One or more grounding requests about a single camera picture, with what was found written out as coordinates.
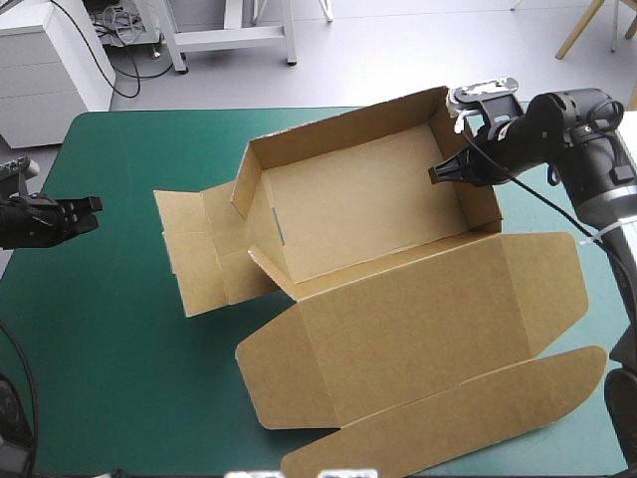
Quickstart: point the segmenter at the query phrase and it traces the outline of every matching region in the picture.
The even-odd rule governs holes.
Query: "wooden chair leg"
[[[630,40],[635,36],[635,33],[637,33],[637,16],[635,17],[635,20],[633,20],[633,23],[630,24],[630,27],[628,27],[628,31],[626,32],[626,39]]]
[[[566,56],[568,50],[570,50],[570,48],[579,38],[579,35],[581,35],[581,32],[584,31],[584,29],[588,26],[595,14],[603,5],[604,0],[593,0],[590,3],[586,11],[584,12],[584,15],[579,19],[579,22],[577,22],[577,25],[575,25],[575,28],[573,28],[573,31],[570,32],[570,35],[568,35],[568,38],[564,41],[563,45],[557,52],[557,55],[555,55],[558,60],[561,60]]]
[[[635,84],[635,88],[633,90],[633,96],[628,103],[628,108],[626,109],[629,112],[637,111],[637,84]]]

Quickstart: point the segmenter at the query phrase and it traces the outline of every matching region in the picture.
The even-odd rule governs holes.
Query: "white cabinet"
[[[82,2],[57,1],[83,30],[114,83]],[[25,0],[0,15],[0,134],[9,146],[61,143],[76,116],[108,111],[111,96],[82,36],[55,5]]]

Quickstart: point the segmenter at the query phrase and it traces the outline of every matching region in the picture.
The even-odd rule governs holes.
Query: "white table frame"
[[[325,15],[325,18],[327,19],[328,22],[333,22],[334,21],[334,13],[333,13],[333,9],[331,7],[331,0],[318,0],[318,3],[320,4],[320,8],[322,9],[323,14]],[[252,14],[252,23],[254,25],[256,25],[259,20],[261,19],[261,16],[263,15],[263,11],[266,8],[266,5],[268,4],[268,0],[254,0],[254,4],[253,4],[253,14]]]
[[[226,0],[223,30],[179,32],[169,0],[151,0],[161,32],[177,72],[187,73],[185,54],[279,45],[284,42],[288,65],[297,63],[294,17],[291,0],[280,0],[283,23],[276,26],[243,28],[243,0]]]

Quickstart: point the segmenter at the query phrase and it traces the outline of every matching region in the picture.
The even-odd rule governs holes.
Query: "white cable tie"
[[[588,246],[590,244],[595,243],[596,241],[600,241],[602,236],[608,234],[610,231],[614,231],[618,227],[627,226],[628,224],[633,224],[635,222],[637,222],[637,216],[622,217],[618,221],[613,222],[612,224],[609,224],[608,226],[604,227],[603,229],[600,229],[599,231],[597,231],[592,236],[587,237],[587,238],[585,238],[582,241],[579,241],[579,244],[582,245],[582,246]]]

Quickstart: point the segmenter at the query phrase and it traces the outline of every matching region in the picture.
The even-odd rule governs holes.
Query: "black cable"
[[[98,61],[98,58],[96,57],[96,54],[93,52],[93,49],[91,48],[91,45],[89,44],[89,40],[87,40],[87,37],[85,36],[84,32],[82,31],[82,29],[78,25],[78,22],[76,22],[76,20],[71,16],[71,14],[62,5],[60,5],[56,0],[50,0],[50,1],[51,1],[52,4],[54,4],[56,7],[58,7],[60,9],[60,11],[62,11],[62,13],[64,13],[67,16],[67,18],[69,18],[69,20],[71,20],[71,23],[73,23],[73,25],[76,27],[76,30],[78,30],[78,32],[80,33],[80,36],[82,36],[82,40],[84,40],[84,43],[87,45],[87,48],[89,49],[89,52],[91,53],[91,56],[93,57],[93,61],[98,66],[98,70],[100,70],[100,73],[102,74],[102,77],[105,79],[105,81],[108,83],[108,85],[112,88],[112,90],[115,93],[117,93],[118,95],[120,95],[121,97],[124,97],[124,98],[128,98],[128,99],[137,98],[139,96],[139,94],[141,93],[141,78],[139,77],[139,70],[137,69],[137,62],[135,61],[135,58],[132,55],[132,53],[130,52],[130,50],[128,49],[128,46],[124,42],[122,42],[123,48],[126,50],[126,52],[128,53],[128,56],[130,57],[130,62],[132,63],[132,67],[135,70],[135,77],[137,78],[137,89],[135,90],[135,93],[133,93],[132,95],[128,95],[126,93],[122,93],[120,90],[118,90],[115,87],[115,85],[113,83],[110,82],[110,80],[106,76],[106,73],[104,73],[104,70],[102,69],[102,65],[100,65],[100,62]]]
[[[592,233],[590,233],[577,219],[575,219],[573,216],[568,214],[564,209],[559,207],[550,199],[541,195],[539,192],[535,191],[532,187],[528,186],[524,182],[517,179],[515,176],[510,174],[504,167],[497,164],[487,153],[485,153],[469,137],[469,135],[465,131],[462,131],[462,136],[473,149],[475,149],[486,161],[488,161],[491,166],[493,166],[501,174],[506,176],[507,179],[509,179],[511,182],[521,187],[523,190],[525,190],[526,192],[528,192],[535,198],[539,199],[541,202],[546,204],[551,209],[557,211],[557,213],[563,216],[568,222],[570,222],[579,232],[581,232],[587,238],[590,239],[594,237]],[[633,303],[633,311],[632,311],[633,320],[631,321],[631,323],[633,325],[633,333],[635,334],[635,341],[637,341],[637,295],[635,295],[635,289],[633,288],[633,283],[630,278],[630,274],[628,273],[628,269],[626,268],[626,265],[622,262],[621,258],[613,250],[611,250],[606,244],[601,242],[599,239],[593,239],[593,243],[606,253],[606,255],[609,257],[609,261],[611,265],[615,264],[615,266],[620,269],[622,276],[624,277],[626,281],[627,289],[629,291],[629,294]],[[635,349],[635,362],[637,363],[637,348]]]
[[[137,75],[131,75],[130,73],[124,72],[115,66],[113,66],[112,68],[119,74],[124,75],[125,77],[140,78],[141,80],[153,80],[155,78],[163,77],[166,73],[168,73],[172,69],[172,63],[168,65],[165,70],[162,70],[161,72],[155,75],[140,75],[139,77]]]
[[[100,38],[106,35],[110,35],[111,37],[115,37],[117,38],[123,46],[126,46],[126,44],[123,42],[123,40],[117,35],[117,31],[113,30],[112,28],[107,27],[106,25],[102,25],[101,23],[94,23],[93,24],[94,27],[96,28],[102,28],[104,29],[102,32],[99,32],[99,36]],[[154,75],[133,75],[131,73],[127,73],[123,70],[120,70],[119,68],[117,68],[116,66],[112,66],[112,68],[124,75],[125,77],[129,77],[129,78],[140,78],[141,80],[152,80],[155,78],[159,78],[159,77],[163,77],[166,73],[168,73],[170,71],[170,69],[172,68],[172,63],[170,65],[168,65],[165,70],[162,70],[161,72],[154,74]]]
[[[7,325],[2,320],[0,320],[0,330],[2,330],[5,336],[7,336],[7,339],[9,339],[9,342],[16,350],[16,353],[20,358],[20,362],[22,363],[24,373],[27,376],[27,382],[29,383],[29,392],[31,394],[31,413],[33,417],[33,447],[31,449],[31,458],[29,461],[29,467],[27,468],[26,476],[27,478],[31,478],[33,475],[33,467],[36,463],[38,442],[40,440],[40,410],[38,406],[38,393],[36,391],[36,384],[33,379],[33,373],[31,372],[31,367],[29,366],[27,355],[24,353],[20,342],[13,334],[13,332],[11,332],[11,329],[9,329],[9,327],[7,327]]]

